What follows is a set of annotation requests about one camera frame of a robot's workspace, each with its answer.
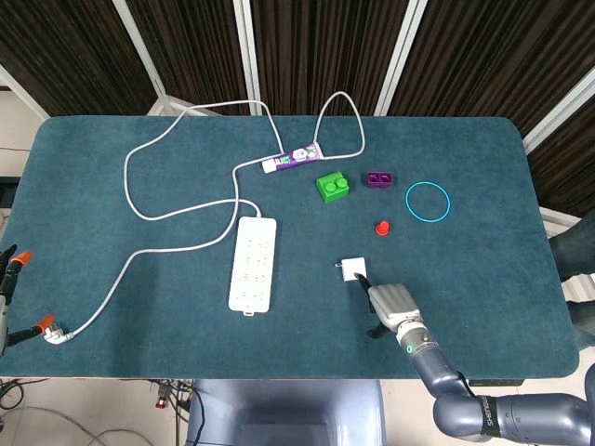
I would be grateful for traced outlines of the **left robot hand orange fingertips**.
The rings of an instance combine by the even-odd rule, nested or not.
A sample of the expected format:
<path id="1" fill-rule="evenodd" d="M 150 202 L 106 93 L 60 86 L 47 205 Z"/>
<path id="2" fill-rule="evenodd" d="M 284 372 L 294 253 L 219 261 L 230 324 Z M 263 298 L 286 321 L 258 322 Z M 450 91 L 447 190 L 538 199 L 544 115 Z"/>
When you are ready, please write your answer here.
<path id="1" fill-rule="evenodd" d="M 55 316 L 47 314 L 32 327 L 17 332 L 9 332 L 8 311 L 12 303 L 20 271 L 32 258 L 32 253 L 25 251 L 15 255 L 18 246 L 13 244 L 1 252 L 1 355 L 7 348 L 44 334 L 46 329 L 55 322 Z"/>

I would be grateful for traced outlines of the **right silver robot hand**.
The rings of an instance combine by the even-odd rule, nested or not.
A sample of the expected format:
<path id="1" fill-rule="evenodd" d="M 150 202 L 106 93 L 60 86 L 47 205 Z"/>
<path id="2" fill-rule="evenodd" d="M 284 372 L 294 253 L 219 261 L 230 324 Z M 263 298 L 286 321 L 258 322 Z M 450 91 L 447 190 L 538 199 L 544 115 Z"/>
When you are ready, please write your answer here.
<path id="1" fill-rule="evenodd" d="M 422 323 L 421 312 L 408 289 L 401 283 L 373 286 L 361 273 L 355 273 L 369 298 L 369 309 L 379 319 L 366 334 L 379 339 L 387 332 L 398 334 L 407 323 Z"/>

